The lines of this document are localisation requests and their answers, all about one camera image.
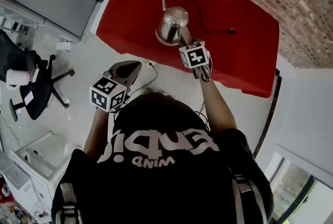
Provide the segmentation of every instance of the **power outlet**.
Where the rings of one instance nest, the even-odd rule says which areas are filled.
[[[71,48],[71,42],[57,43],[57,50],[69,50]]]
[[[155,66],[156,62],[149,60],[147,63],[148,68],[152,68],[152,66]]]

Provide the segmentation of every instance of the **table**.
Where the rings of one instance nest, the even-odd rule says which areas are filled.
[[[168,7],[185,7],[188,0],[165,0]],[[212,34],[202,30],[199,10],[193,2],[188,28],[205,41],[213,59],[212,78],[228,88],[269,98],[275,75],[279,23],[249,0],[195,0],[207,30],[236,34]],[[155,26],[162,14],[161,0],[109,0],[97,36],[120,54],[129,53],[186,72],[177,46],[161,44]]]

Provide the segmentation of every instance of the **silver kettle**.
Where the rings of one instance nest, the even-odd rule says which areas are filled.
[[[162,7],[163,15],[155,28],[156,37],[164,45],[176,46],[182,34],[188,32],[188,12],[178,6],[167,8],[165,0],[162,0]]]

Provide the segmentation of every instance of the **white cup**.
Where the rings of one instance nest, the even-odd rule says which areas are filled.
[[[30,76],[27,71],[7,70],[6,87],[9,90],[16,90],[19,86],[27,85],[30,81]]]

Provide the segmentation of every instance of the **white floor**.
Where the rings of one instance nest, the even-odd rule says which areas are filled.
[[[19,90],[9,91],[6,89],[5,83],[0,82],[3,117],[6,119],[7,126],[11,127],[13,133],[19,138],[21,146],[52,130],[54,134],[66,136],[72,142],[83,147],[95,112],[95,107],[89,103],[89,86],[98,74],[103,73],[112,64],[121,60],[139,60],[143,63],[142,71],[132,90],[148,83],[155,77],[155,71],[146,66],[146,60],[128,54],[120,55],[91,33],[72,55],[66,55],[63,51],[56,50],[58,41],[56,38],[50,37],[41,42],[40,35],[41,33],[36,31],[31,36],[33,49],[42,59],[48,60],[51,54],[56,55],[53,76],[56,77],[70,68],[73,68],[76,74],[74,77],[66,77],[55,84],[59,94],[70,101],[70,107],[64,109],[51,96],[49,106],[36,121],[30,119],[24,108],[18,114],[18,121],[13,121],[8,105],[9,99],[12,98],[14,103],[20,103],[22,99]],[[157,91],[164,90],[175,99],[189,105],[193,110],[200,109],[203,102],[200,84],[191,73],[159,64],[156,64],[156,69],[158,77],[150,85],[151,88]],[[240,90],[228,89],[220,83],[216,85],[227,100],[238,128],[247,136],[250,148],[254,151],[265,125],[272,98],[262,99],[242,94]],[[2,120],[3,148],[8,153],[10,149],[16,150],[19,146],[18,141],[9,132],[9,129],[5,128],[4,124]],[[112,126],[113,118],[110,117],[109,131],[112,130]]]

